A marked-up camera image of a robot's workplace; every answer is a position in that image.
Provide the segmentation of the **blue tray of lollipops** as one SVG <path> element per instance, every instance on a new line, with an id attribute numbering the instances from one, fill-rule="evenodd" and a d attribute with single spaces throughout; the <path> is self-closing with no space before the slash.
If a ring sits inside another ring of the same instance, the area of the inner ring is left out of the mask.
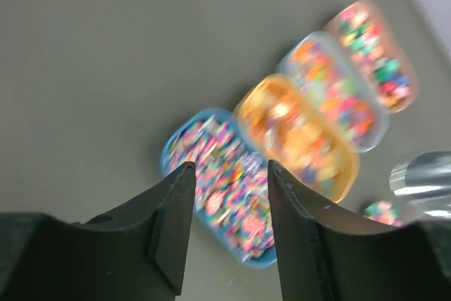
<path id="1" fill-rule="evenodd" d="M 210 108 L 189 118 L 163 147 L 162 176 L 185 161 L 195 164 L 194 215 L 238 261 L 258 269 L 275 264 L 267 160 L 236 117 Z"/>

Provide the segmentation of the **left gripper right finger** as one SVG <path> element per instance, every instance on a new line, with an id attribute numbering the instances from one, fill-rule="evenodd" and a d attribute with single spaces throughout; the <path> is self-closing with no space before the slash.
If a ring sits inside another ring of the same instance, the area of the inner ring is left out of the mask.
<path id="1" fill-rule="evenodd" d="M 449 300 L 450 222 L 400 227 L 346 210 L 268 163 L 284 300 Z"/>

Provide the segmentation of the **clear plastic jar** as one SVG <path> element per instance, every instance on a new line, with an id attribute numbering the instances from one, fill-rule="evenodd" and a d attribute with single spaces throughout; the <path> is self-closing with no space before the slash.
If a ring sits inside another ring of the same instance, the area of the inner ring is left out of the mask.
<path id="1" fill-rule="evenodd" d="M 362 216 L 393 227 L 405 226 L 418 219 L 413 207 L 398 201 L 378 200 L 362 207 Z"/>

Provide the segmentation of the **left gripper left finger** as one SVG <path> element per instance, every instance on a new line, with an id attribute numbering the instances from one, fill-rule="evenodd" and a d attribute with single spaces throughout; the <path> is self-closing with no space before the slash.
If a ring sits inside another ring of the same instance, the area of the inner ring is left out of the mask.
<path id="1" fill-rule="evenodd" d="M 87 223 L 1 215 L 2 300 L 174 300 L 182 292 L 195 165 Z"/>

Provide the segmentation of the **yellow tray of popsicle candies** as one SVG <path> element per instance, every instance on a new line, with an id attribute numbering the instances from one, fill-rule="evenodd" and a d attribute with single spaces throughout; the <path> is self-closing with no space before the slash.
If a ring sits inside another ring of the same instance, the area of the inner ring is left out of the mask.
<path id="1" fill-rule="evenodd" d="M 234 113 L 267 159 L 335 203 L 346 197 L 359 171 L 355 148 L 284 75 L 264 78 Z"/>

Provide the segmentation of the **pink tray of star candies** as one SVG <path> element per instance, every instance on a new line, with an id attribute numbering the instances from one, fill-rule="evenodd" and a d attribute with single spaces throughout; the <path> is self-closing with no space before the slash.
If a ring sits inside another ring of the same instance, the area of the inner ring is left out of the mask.
<path id="1" fill-rule="evenodd" d="M 354 2 L 330 19 L 325 31 L 337 39 L 390 113 L 401 112 L 416 99 L 416 71 L 374 2 Z"/>

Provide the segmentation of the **light blue tray of gummies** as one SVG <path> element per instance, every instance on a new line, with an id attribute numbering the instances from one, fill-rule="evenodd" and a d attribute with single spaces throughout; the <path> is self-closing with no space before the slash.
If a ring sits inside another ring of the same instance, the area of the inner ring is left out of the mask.
<path id="1" fill-rule="evenodd" d="M 308 34 L 281 59 L 276 71 L 304 92 L 359 153 L 382 140 L 390 121 L 387 109 L 327 32 Z"/>

